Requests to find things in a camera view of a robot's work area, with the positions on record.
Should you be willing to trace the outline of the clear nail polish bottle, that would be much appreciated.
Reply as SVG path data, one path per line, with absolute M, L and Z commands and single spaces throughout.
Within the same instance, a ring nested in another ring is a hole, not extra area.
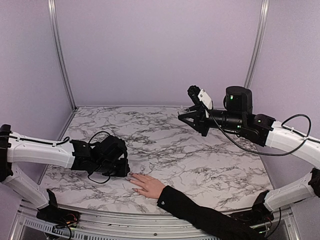
M 187 106 L 180 106 L 179 111 L 180 114 L 185 114 L 185 113 L 189 113 L 190 109 Z

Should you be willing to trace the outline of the front aluminium rail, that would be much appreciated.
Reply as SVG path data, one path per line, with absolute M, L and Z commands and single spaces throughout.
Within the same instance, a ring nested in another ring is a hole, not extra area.
M 79 212 L 78 224 L 71 230 L 55 229 L 37 219 L 35 207 L 22 200 L 8 239 L 46 240 L 49 236 L 66 240 L 213 240 L 214 236 L 178 220 L 144 197 L 58 197 L 61 208 Z

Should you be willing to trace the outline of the aluminium frame post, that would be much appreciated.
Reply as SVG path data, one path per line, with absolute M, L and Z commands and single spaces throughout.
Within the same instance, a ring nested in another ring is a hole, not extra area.
M 66 67 L 66 63 L 63 55 L 63 48 L 62 48 L 62 43 L 60 38 L 55 0 L 48 0 L 48 11 L 49 11 L 53 41 L 54 41 L 56 56 L 58 60 L 61 77 L 62 77 L 62 82 L 65 88 L 66 96 L 67 96 L 69 105 L 71 107 L 71 110 L 75 112 L 77 110 L 77 106 L 72 93 L 71 83 L 69 80 L 68 71 L 67 71 L 67 67 Z
M 257 62 L 259 59 L 259 55 L 262 49 L 264 35 L 266 31 L 267 19 L 268 19 L 268 12 L 270 7 L 269 0 L 262 0 L 261 7 L 259 12 L 258 24 L 257 24 L 257 31 L 255 36 L 255 41 L 253 45 L 253 51 L 250 59 L 250 63 L 248 66 L 246 78 L 244 81 L 244 87 L 249 89 L 252 85 L 255 69 L 257 66 Z

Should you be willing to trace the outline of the left aluminium frame post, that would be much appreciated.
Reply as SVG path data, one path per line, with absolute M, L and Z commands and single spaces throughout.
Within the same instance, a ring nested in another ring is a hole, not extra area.
M 72 93 L 71 83 L 69 80 L 68 71 L 67 71 L 67 67 L 66 67 L 66 63 L 63 55 L 63 48 L 62 48 L 62 43 L 60 38 L 55 0 L 48 0 L 48 11 L 49 11 L 53 41 L 54 41 L 56 56 L 58 60 L 61 77 L 62 77 L 62 82 L 65 88 L 66 96 L 67 96 L 69 105 L 71 107 L 71 110 L 75 112 L 77 110 L 77 106 Z

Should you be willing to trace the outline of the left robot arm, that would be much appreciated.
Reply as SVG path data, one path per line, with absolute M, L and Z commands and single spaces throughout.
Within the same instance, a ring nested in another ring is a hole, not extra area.
M 0 182 L 37 208 L 37 218 L 58 223 L 78 217 L 78 212 L 60 208 L 55 194 L 40 187 L 18 166 L 38 163 L 72 171 L 99 173 L 108 178 L 126 177 L 130 172 L 124 140 L 108 134 L 101 142 L 85 142 L 66 137 L 63 141 L 29 138 L 4 124 L 0 128 Z

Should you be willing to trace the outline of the black sleeved forearm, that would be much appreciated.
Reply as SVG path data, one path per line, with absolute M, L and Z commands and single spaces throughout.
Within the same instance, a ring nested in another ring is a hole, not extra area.
M 222 240 L 265 240 L 251 227 L 232 219 L 212 208 L 200 206 L 181 191 L 166 186 L 157 201 L 157 206 L 185 220 L 195 228 Z

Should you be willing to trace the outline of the person's bare hand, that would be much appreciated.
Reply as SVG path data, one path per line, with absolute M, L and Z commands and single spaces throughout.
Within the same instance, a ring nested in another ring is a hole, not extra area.
M 150 199 L 159 199 L 163 189 L 166 187 L 161 181 L 149 175 L 130 173 L 125 178 L 128 182 L 135 185 L 133 191 Z

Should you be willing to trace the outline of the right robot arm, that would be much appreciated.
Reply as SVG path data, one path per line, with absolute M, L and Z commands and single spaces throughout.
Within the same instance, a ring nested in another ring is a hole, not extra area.
M 231 217 L 248 225 L 273 219 L 273 212 L 293 203 L 320 195 L 320 141 L 284 122 L 265 114 L 253 114 L 252 91 L 241 86 L 229 86 L 223 99 L 224 110 L 214 108 L 204 89 L 192 85 L 187 90 L 193 106 L 178 115 L 203 137 L 209 129 L 219 129 L 226 137 L 236 135 L 261 147 L 281 150 L 280 156 L 293 155 L 313 165 L 305 176 L 274 190 L 261 192 L 250 210 L 235 212 Z

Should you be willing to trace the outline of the right aluminium frame post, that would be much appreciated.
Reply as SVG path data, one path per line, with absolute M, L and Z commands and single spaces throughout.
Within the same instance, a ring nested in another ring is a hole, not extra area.
M 268 19 L 268 12 L 270 7 L 269 0 L 262 0 L 261 7 L 259 12 L 258 24 L 257 24 L 257 31 L 255 36 L 255 41 L 253 45 L 253 51 L 250 59 L 250 63 L 248 66 L 246 78 L 244 81 L 244 87 L 249 89 L 252 85 L 255 69 L 257 66 L 257 62 L 259 59 L 259 55 L 262 49 L 264 35 L 266 31 L 267 19 Z

